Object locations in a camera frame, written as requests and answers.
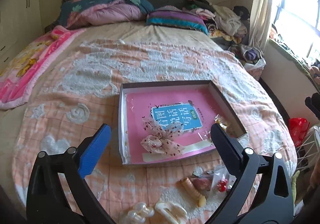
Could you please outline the red plastic bag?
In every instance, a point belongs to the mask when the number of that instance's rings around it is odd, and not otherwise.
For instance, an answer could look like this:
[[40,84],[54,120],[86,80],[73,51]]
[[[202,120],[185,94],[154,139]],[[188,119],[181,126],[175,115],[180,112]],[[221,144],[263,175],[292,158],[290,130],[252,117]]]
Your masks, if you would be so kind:
[[295,147],[302,144],[306,133],[308,132],[310,123],[305,118],[289,119],[289,133]]

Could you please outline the pile of clothes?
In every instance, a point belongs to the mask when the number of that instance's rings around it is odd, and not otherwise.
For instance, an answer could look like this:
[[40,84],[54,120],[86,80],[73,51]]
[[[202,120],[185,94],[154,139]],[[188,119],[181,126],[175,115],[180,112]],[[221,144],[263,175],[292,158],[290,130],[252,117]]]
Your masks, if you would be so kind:
[[207,0],[186,0],[185,8],[203,19],[208,36],[219,45],[229,47],[247,43],[250,13],[246,7],[232,9],[211,4]]

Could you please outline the beige bed sheet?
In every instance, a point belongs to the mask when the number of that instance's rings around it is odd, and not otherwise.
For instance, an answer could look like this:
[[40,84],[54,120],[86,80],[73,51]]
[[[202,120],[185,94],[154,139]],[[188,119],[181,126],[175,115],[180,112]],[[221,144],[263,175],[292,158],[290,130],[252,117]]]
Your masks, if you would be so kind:
[[33,114],[33,107],[44,104],[49,117],[55,111],[82,103],[90,111],[89,120],[111,122],[118,109],[119,93],[113,92],[110,85],[105,89],[95,89],[87,93],[73,93],[65,89],[70,81],[65,76],[89,65],[107,65],[112,71],[109,81],[119,87],[123,82],[151,81],[138,72],[138,66],[146,68],[146,63],[155,58],[153,48],[164,51],[163,59],[170,57],[177,62],[184,58],[184,67],[194,66],[195,70],[183,80],[209,80],[216,77],[215,62],[209,60],[217,55],[220,47],[204,33],[193,30],[163,26],[144,26],[140,22],[126,22],[90,27],[77,36],[62,51],[54,62],[37,80],[28,103],[1,112],[1,122],[21,122],[24,116]]

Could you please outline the pearl hair clip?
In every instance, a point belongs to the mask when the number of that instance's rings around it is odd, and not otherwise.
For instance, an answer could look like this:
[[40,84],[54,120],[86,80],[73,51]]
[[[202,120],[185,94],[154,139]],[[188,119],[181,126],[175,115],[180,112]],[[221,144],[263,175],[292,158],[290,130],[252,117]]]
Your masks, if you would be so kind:
[[120,217],[120,223],[145,223],[147,218],[153,217],[155,210],[145,202],[138,202],[125,211]]

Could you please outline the pink and teal duvet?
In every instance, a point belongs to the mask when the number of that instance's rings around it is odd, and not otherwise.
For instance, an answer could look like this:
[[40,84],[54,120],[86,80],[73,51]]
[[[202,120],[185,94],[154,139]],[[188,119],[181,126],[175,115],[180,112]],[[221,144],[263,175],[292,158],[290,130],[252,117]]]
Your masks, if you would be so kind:
[[141,21],[154,11],[148,0],[70,0],[56,22],[66,29]]

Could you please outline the pink book in tray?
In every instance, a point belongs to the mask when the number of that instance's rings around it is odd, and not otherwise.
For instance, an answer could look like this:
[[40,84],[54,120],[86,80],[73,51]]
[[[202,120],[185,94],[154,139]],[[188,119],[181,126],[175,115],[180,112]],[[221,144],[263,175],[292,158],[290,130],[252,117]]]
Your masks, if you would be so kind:
[[123,94],[119,148],[125,164],[169,162],[214,149],[218,104],[208,87]]

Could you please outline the cream wardrobe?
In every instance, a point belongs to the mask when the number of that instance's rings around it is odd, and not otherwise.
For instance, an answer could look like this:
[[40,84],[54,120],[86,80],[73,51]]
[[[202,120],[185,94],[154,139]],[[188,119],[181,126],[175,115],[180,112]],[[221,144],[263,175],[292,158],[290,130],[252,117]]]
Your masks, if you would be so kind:
[[1,68],[42,33],[40,0],[1,0]]

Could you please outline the beige spiral hair clip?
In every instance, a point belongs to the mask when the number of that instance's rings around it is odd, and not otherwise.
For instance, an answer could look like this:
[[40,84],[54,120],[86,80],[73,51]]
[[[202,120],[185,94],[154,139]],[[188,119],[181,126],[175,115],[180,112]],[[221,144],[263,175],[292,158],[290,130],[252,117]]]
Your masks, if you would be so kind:
[[181,184],[185,188],[186,192],[197,201],[198,207],[204,207],[206,205],[206,197],[195,188],[188,177],[181,180]]

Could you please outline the shallow cardboard box tray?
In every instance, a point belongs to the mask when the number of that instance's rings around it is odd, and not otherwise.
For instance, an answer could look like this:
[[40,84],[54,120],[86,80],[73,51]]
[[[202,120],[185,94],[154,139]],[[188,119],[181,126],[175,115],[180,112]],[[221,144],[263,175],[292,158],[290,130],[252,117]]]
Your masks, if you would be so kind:
[[118,141],[125,165],[172,162],[215,149],[218,123],[231,137],[248,137],[242,122],[210,80],[122,84]]

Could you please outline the purple teal striped pillow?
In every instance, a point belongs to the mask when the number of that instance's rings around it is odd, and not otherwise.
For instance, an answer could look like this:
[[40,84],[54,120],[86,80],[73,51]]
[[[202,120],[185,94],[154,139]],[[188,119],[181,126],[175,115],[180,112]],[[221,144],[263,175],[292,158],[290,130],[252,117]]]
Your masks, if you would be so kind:
[[156,10],[146,18],[147,25],[175,27],[202,32],[208,35],[208,29],[199,16],[185,11]]

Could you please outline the bag with red beads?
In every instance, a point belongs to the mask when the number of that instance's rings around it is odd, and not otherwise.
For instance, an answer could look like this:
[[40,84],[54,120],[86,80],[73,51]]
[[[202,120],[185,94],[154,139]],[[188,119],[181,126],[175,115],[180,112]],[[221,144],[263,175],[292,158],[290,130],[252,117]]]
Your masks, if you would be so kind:
[[213,197],[217,194],[226,195],[236,181],[236,177],[229,173],[226,166],[219,164],[210,172],[212,184],[209,196]]

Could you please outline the pink cartoon blanket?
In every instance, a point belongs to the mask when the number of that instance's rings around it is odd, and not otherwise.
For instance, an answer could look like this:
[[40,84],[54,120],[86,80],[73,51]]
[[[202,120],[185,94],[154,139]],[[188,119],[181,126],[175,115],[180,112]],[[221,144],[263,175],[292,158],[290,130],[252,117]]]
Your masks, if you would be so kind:
[[7,67],[1,70],[1,110],[16,108],[28,102],[38,78],[84,31],[56,26],[13,58]]

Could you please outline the floral fabric laundry bag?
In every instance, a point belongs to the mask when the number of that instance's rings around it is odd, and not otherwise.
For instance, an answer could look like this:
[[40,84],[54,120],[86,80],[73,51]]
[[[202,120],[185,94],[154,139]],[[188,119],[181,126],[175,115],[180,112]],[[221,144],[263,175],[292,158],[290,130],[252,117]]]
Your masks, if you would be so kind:
[[258,81],[260,79],[264,67],[266,66],[266,61],[260,50],[239,44],[230,46],[228,51],[234,54],[243,65],[244,69],[253,76],[255,80]]

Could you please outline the cream curtain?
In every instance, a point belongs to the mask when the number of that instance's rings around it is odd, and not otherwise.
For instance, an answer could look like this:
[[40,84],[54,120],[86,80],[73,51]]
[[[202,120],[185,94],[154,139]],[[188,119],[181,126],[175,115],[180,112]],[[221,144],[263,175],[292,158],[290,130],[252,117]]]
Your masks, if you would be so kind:
[[264,52],[271,30],[272,0],[253,0],[249,45]]

